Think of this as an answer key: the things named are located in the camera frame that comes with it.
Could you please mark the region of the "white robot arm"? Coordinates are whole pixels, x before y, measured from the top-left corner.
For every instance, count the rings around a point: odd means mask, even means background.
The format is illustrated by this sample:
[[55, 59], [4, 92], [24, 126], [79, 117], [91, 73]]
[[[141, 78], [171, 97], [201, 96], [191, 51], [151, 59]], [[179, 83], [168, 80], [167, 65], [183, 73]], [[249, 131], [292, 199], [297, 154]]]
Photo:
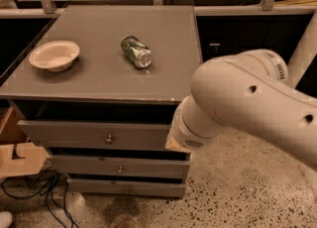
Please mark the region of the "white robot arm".
[[165, 146], [190, 151], [235, 127], [317, 167], [316, 99], [287, 84], [287, 63], [311, 15], [198, 19], [204, 62], [175, 110]]

